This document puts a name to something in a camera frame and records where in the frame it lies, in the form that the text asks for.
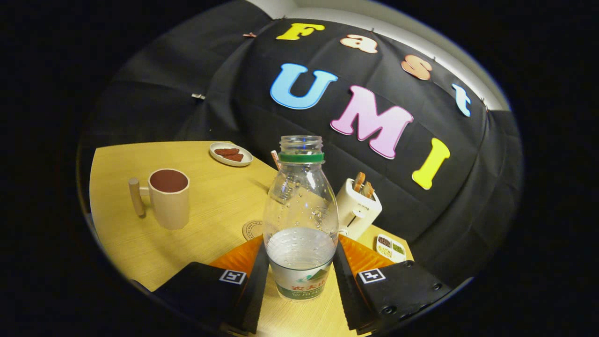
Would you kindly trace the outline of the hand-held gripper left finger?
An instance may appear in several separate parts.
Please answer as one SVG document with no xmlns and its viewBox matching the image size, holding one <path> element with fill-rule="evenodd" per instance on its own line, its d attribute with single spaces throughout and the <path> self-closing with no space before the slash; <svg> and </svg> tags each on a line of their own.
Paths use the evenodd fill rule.
<svg viewBox="0 0 599 337">
<path fill-rule="evenodd" d="M 189 263 L 154 295 L 204 328 L 255 334 L 267 274 L 267 252 L 259 236 L 211 263 Z"/>
</svg>

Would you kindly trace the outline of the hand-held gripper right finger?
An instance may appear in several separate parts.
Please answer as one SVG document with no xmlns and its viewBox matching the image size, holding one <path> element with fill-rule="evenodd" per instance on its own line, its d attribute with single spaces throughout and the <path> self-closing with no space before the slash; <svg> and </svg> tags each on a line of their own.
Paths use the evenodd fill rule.
<svg viewBox="0 0 599 337">
<path fill-rule="evenodd" d="M 393 263 L 339 235 L 333 258 L 347 326 L 383 336 L 402 328 L 452 296 L 452 288 L 412 260 Z"/>
</svg>

